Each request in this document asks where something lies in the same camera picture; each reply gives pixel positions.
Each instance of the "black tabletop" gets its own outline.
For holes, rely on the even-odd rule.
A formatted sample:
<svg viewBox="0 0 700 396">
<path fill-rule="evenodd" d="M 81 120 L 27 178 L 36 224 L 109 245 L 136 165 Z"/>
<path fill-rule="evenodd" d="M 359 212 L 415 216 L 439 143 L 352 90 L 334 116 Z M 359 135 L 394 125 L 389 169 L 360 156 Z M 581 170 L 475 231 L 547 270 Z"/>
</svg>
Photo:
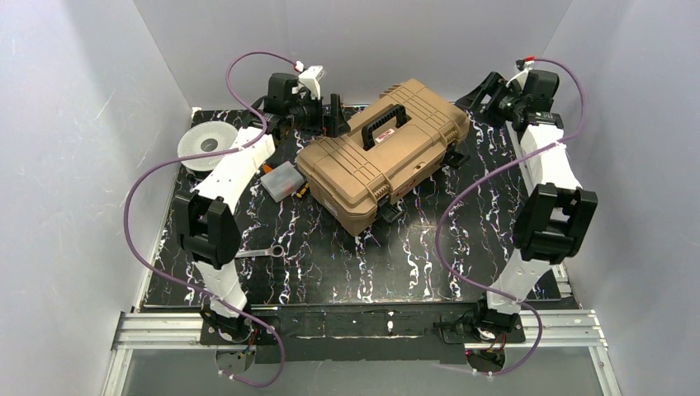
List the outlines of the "black tabletop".
<svg viewBox="0 0 700 396">
<path fill-rule="evenodd" d="M 351 116 L 361 107 L 346 107 Z M 198 111 L 197 125 L 222 120 L 240 126 L 241 111 Z M 295 132 L 281 142 L 270 163 L 295 162 L 310 136 Z M 474 122 L 458 147 L 471 159 L 460 169 L 445 167 L 414 188 L 401 202 L 404 214 L 394 223 L 375 222 L 357 237 L 345 232 L 311 194 L 287 197 L 279 203 L 267 194 L 257 175 L 241 196 L 234 213 L 243 235 L 242 249 L 282 245 L 284 257 L 239 259 L 241 285 L 251 304 L 342 304 L 474 301 L 482 291 L 464 285 L 444 270 L 435 254 L 437 221 L 455 195 L 479 177 L 515 158 L 507 131 Z M 175 192 L 189 191 L 197 181 L 184 167 Z M 527 191 L 518 167 L 480 186 L 453 211 L 446 256 L 458 271 L 490 285 L 513 250 L 511 230 Z M 168 273 L 203 285 L 192 259 L 173 237 L 168 216 L 155 265 Z M 530 299 L 560 299 L 549 271 Z M 150 281 L 142 309 L 197 306 L 202 296 L 158 277 Z"/>
</svg>

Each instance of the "white wall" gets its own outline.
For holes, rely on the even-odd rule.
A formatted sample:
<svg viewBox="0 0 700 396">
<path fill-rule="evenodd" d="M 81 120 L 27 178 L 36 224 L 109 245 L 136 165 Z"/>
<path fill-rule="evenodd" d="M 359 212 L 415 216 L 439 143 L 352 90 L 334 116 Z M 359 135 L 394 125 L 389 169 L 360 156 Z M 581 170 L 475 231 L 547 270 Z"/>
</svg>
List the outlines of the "white wall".
<svg viewBox="0 0 700 396">
<path fill-rule="evenodd" d="M 598 312 L 625 394 L 700 385 L 698 21 L 698 2 L 574 0 L 545 51 L 588 89 L 588 127 L 569 151 L 600 204 L 568 268 L 576 296 Z M 555 110 L 573 128 L 568 82 Z"/>
<path fill-rule="evenodd" d="M 94 396 L 143 275 L 121 203 L 190 111 L 131 0 L 2 2 L 0 65 L 0 393 Z M 141 252 L 173 176 L 135 199 Z"/>
<path fill-rule="evenodd" d="M 541 54 L 570 0 L 135 0 L 190 106 L 238 107 L 224 72 L 250 50 L 322 64 L 326 92 L 368 103 L 390 85 L 417 78 L 447 99 L 467 94 L 492 70 Z M 253 101 L 275 59 L 248 59 L 234 86 Z"/>
</svg>

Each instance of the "white tape roll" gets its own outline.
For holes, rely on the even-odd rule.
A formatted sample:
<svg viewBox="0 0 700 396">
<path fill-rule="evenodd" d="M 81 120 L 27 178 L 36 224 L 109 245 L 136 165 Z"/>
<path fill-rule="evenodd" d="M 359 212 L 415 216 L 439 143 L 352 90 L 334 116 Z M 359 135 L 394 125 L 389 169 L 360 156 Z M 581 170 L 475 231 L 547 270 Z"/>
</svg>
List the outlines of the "white tape roll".
<svg viewBox="0 0 700 396">
<path fill-rule="evenodd" d="M 211 153 L 230 149 L 234 145 L 238 130 L 223 121 L 209 121 L 188 130 L 177 145 L 179 158 L 188 155 Z M 193 172 L 211 172 L 223 155 L 191 159 L 182 163 Z"/>
</svg>

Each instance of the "red label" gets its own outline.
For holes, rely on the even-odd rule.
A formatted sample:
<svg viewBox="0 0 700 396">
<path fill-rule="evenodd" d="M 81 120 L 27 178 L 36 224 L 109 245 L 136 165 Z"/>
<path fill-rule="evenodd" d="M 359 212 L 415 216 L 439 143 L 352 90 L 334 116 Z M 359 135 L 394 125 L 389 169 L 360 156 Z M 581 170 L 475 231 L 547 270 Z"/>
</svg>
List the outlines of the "red label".
<svg viewBox="0 0 700 396">
<path fill-rule="evenodd" d="M 377 143 L 381 143 L 383 140 L 385 140 L 389 136 L 393 135 L 394 132 L 396 132 L 396 130 L 394 130 L 394 128 L 389 128 L 388 130 L 386 130 L 385 133 L 380 134 L 379 136 L 375 137 L 374 141 Z"/>
</svg>

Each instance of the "toolbox handle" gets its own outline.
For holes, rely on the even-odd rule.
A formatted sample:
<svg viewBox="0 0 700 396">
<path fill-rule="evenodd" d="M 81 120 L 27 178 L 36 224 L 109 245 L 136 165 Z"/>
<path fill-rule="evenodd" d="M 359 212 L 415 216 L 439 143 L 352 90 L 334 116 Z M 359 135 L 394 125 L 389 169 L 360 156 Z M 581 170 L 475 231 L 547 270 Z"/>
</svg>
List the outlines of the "toolbox handle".
<svg viewBox="0 0 700 396">
<path fill-rule="evenodd" d="M 393 105 L 389 110 L 385 111 L 376 117 L 372 122 L 362 127 L 362 143 L 365 151 L 375 146 L 374 136 L 372 136 L 372 133 L 394 117 L 396 117 L 396 128 L 400 128 L 405 123 L 409 122 L 409 117 L 406 115 L 406 108 L 403 105 Z"/>
</svg>

